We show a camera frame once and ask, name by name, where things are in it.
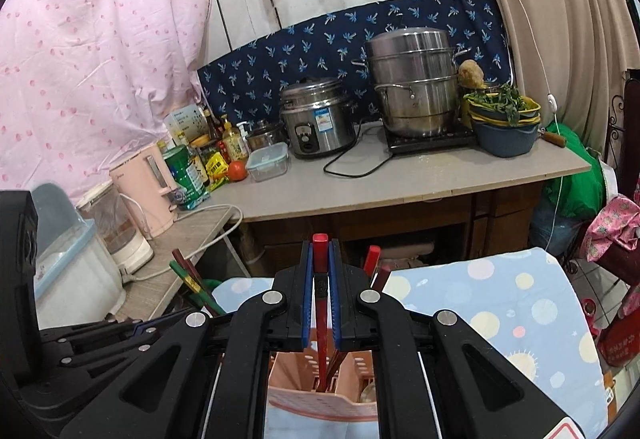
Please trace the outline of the white blue dish rack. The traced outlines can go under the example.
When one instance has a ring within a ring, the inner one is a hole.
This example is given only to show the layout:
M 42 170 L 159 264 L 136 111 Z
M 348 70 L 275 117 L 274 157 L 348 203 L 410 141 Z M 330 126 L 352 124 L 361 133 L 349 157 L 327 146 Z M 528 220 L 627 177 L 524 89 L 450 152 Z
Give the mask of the white blue dish rack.
M 32 190 L 38 214 L 34 293 L 38 326 L 101 321 L 126 300 L 118 266 L 96 229 L 54 183 Z

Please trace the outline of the green dark chopstick in holder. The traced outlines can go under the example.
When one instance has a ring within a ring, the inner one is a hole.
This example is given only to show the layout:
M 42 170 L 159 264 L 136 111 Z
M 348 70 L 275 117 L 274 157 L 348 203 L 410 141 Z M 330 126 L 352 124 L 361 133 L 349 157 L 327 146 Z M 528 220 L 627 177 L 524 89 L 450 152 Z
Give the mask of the green dark chopstick in holder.
M 202 307 L 205 307 L 212 315 L 224 315 L 226 313 L 224 309 L 221 309 L 221 307 L 217 305 L 213 296 L 210 295 L 209 292 L 207 292 L 206 289 L 204 289 L 204 287 L 194 279 L 194 277 L 191 277 L 189 272 L 183 269 L 179 263 L 176 263 L 175 260 L 171 260 L 169 266 L 170 269 L 180 277 L 182 283 L 189 287 L 195 299 L 198 300 L 198 303 Z

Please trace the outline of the blue polka dot tablecloth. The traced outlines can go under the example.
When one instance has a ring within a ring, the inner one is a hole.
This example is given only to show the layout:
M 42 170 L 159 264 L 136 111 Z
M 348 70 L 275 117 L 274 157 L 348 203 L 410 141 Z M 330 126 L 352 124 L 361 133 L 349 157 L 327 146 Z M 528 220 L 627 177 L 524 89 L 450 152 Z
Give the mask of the blue polka dot tablecloth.
M 580 301 L 539 248 L 396 271 L 384 292 L 406 309 L 450 309 L 535 383 L 587 438 L 608 425 L 603 374 Z

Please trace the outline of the red chopstick in holder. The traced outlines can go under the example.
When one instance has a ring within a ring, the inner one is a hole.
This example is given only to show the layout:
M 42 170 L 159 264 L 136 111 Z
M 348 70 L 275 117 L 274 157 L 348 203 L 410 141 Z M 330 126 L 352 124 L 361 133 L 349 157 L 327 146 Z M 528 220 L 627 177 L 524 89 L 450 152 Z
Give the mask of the red chopstick in holder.
M 381 248 L 376 245 L 371 245 L 369 247 L 366 260 L 364 260 L 363 271 L 367 274 L 367 277 L 373 277 L 373 273 L 378 266 L 378 262 L 381 258 Z

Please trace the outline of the white food processor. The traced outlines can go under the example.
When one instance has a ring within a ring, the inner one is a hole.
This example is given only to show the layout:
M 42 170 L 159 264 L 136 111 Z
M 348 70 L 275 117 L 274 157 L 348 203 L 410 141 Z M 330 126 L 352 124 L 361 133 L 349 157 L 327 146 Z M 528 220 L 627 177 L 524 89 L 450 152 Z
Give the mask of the white food processor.
M 96 224 L 96 232 L 122 273 L 134 274 L 153 258 L 153 249 L 111 180 L 96 185 L 76 204 L 84 219 Z

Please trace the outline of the red shopping bag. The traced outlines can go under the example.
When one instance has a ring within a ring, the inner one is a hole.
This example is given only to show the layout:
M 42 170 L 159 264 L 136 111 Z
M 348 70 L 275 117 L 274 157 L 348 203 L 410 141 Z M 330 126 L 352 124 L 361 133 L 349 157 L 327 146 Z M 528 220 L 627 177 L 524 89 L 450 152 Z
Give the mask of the red shopping bag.
M 611 367 L 624 367 L 639 354 L 639 310 L 620 318 L 601 332 L 597 344 L 602 358 Z

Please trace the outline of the wooden counter shelf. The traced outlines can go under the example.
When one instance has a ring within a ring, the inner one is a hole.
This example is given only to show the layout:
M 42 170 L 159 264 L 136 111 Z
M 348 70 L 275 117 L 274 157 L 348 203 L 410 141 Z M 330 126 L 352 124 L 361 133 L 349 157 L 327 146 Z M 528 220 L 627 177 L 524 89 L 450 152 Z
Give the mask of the wooden counter shelf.
M 198 211 L 152 242 L 154 259 L 142 281 L 127 286 L 118 317 L 161 315 L 181 283 L 168 271 L 171 251 L 195 255 L 240 212 L 271 245 L 296 246 L 311 233 L 342 242 L 463 225 L 456 259 L 519 251 L 544 181 L 588 170 L 567 148 L 536 140 L 526 154 L 499 158 L 474 147 L 389 158 L 384 130 L 371 124 L 338 163 L 338 176 L 321 159 L 291 159 L 288 171 L 265 182 L 244 180 L 215 191 Z

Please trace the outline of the green white bottle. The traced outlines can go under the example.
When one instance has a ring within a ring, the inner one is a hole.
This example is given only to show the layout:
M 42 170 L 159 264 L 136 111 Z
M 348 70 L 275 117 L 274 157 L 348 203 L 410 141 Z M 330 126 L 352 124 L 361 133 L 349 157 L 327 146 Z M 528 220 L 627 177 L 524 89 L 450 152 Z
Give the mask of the green white bottle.
M 184 145 L 163 153 L 164 162 L 178 184 L 177 204 L 182 210 L 192 210 L 208 197 L 202 175 L 192 162 Z

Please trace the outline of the pink electric kettle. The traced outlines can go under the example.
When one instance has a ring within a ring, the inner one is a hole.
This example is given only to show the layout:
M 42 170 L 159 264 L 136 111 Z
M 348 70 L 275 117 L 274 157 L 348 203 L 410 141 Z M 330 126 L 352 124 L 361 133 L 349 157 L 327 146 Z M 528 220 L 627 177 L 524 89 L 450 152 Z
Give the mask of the pink electric kettle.
M 110 168 L 110 177 L 148 240 L 174 224 L 182 192 L 156 143 L 125 155 Z

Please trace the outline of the yellow snack packet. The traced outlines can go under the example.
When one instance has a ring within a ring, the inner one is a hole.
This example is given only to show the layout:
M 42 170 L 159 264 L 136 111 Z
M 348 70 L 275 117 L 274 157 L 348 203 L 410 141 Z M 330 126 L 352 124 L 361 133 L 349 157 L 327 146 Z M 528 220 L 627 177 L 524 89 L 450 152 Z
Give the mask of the yellow snack packet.
M 205 163 L 205 170 L 207 172 L 209 186 L 207 190 L 213 192 L 216 188 L 220 188 L 228 181 L 228 162 L 224 159 L 219 152 L 215 152 L 208 156 Z

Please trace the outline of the red tomato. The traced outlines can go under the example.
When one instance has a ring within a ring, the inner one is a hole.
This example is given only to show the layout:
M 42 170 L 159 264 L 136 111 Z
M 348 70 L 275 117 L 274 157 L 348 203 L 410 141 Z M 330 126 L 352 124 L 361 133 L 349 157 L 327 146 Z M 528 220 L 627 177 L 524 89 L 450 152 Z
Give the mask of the red tomato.
M 234 160 L 228 165 L 227 176 L 231 182 L 240 182 L 247 178 L 248 172 L 244 162 Z

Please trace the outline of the green bag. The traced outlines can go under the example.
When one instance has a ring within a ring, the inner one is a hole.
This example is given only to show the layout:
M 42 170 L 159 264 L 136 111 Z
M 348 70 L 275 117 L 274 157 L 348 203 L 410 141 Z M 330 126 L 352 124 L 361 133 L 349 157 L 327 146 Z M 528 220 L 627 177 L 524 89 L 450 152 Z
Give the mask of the green bag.
M 564 218 L 585 221 L 593 219 L 604 205 L 605 186 L 600 162 L 582 144 L 577 133 L 563 124 L 550 124 L 547 131 L 564 136 L 566 147 L 575 155 L 585 159 L 590 169 L 571 176 L 546 182 L 542 197 Z

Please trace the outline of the black induction cooker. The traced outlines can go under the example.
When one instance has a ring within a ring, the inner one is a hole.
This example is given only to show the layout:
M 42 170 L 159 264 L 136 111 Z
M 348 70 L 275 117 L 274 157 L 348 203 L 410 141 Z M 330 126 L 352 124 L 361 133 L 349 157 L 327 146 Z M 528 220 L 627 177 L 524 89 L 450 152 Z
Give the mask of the black induction cooker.
M 444 132 L 433 136 L 399 136 L 384 127 L 386 144 L 394 156 L 426 153 L 452 148 L 473 146 L 476 136 L 472 129 L 456 122 Z

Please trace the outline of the pink floral bag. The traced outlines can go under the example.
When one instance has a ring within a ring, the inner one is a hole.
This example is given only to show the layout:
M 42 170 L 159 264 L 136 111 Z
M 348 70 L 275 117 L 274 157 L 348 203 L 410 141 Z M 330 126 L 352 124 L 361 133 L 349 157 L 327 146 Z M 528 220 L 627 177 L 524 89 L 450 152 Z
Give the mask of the pink floral bag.
M 615 195 L 586 230 L 579 256 L 630 286 L 639 283 L 639 206 Z

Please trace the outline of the clear glass food container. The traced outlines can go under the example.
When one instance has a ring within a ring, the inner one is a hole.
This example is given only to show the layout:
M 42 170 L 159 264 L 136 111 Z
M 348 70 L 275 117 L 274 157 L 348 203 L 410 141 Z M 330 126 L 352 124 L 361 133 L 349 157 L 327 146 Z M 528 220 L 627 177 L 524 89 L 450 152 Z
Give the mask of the clear glass food container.
M 282 176 L 288 171 L 288 144 L 279 142 L 258 148 L 247 159 L 246 171 L 254 182 Z

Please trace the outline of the yellow oil bottle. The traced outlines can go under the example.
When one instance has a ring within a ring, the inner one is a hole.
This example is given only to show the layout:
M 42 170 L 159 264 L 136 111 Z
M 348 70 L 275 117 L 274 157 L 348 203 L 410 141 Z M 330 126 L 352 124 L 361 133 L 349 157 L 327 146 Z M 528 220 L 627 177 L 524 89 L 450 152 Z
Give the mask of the yellow oil bottle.
M 248 159 L 248 152 L 245 143 L 242 139 L 241 133 L 238 128 L 235 128 L 229 121 L 226 115 L 221 116 L 222 128 L 222 142 L 227 149 L 227 152 L 232 160 L 238 162 L 246 162 Z

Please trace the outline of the blue basin with vegetables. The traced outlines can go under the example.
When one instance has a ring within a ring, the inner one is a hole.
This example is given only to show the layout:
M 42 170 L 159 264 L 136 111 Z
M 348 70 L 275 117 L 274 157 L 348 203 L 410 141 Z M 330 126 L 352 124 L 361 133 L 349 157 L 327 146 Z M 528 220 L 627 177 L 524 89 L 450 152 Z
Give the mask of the blue basin with vegetables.
M 491 155 L 512 158 L 527 154 L 537 138 L 541 106 L 512 84 L 476 89 L 463 95 L 472 130 Z

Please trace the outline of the small lidded pot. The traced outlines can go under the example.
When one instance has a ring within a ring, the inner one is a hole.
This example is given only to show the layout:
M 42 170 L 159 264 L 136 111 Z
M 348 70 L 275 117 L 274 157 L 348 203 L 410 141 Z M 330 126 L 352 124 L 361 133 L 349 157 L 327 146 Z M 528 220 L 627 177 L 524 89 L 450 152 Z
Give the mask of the small lidded pot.
M 283 122 L 268 122 L 265 119 L 258 121 L 256 127 L 246 138 L 248 147 L 252 152 L 285 141 Z

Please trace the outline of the silver rice cooker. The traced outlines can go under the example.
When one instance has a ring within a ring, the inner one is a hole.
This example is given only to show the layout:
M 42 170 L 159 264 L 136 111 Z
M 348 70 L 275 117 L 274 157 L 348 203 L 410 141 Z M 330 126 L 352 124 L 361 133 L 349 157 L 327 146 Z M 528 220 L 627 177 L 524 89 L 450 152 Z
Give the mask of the silver rice cooker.
M 305 78 L 280 92 L 280 118 L 301 159 L 332 155 L 356 141 L 352 100 L 337 78 Z

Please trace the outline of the stainless steel steamer pot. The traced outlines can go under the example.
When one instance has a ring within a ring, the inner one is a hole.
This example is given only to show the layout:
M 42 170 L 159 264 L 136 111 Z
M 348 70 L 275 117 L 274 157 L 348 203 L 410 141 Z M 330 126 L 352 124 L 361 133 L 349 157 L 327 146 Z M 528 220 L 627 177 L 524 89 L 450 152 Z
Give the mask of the stainless steel steamer pot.
M 445 133 L 457 115 L 456 58 L 448 32 L 411 27 L 383 32 L 364 44 L 365 69 L 380 98 L 385 127 L 397 136 L 427 138 Z

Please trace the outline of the navy floral cloth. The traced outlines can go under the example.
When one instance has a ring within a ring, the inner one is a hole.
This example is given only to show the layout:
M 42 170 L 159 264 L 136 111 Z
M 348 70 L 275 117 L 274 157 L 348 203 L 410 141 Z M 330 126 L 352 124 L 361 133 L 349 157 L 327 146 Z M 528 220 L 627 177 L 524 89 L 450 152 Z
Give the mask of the navy floral cloth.
M 198 71 L 208 105 L 231 122 L 275 121 L 281 92 L 304 78 L 338 78 L 356 116 L 380 113 L 367 69 L 356 66 L 374 36 L 406 27 L 441 29 L 462 60 L 472 58 L 489 84 L 511 78 L 508 35 L 496 0 L 386 0 L 285 27 L 217 58 Z

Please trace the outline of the pink dotted cloth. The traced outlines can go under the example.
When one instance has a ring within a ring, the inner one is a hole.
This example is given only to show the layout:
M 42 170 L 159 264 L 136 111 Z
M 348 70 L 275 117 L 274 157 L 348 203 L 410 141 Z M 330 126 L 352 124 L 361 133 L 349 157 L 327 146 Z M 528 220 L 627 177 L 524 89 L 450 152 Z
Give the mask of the pink dotted cloth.
M 1 185 L 78 198 L 200 99 L 209 0 L 6 0 Z

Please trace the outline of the beige curtain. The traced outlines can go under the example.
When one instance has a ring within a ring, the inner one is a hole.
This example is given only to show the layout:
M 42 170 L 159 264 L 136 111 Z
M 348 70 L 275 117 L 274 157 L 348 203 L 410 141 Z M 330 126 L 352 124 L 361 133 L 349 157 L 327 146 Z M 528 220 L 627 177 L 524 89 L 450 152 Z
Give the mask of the beige curtain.
M 539 103 L 553 94 L 559 120 L 603 150 L 611 96 L 639 66 L 626 0 L 497 0 L 521 91 Z

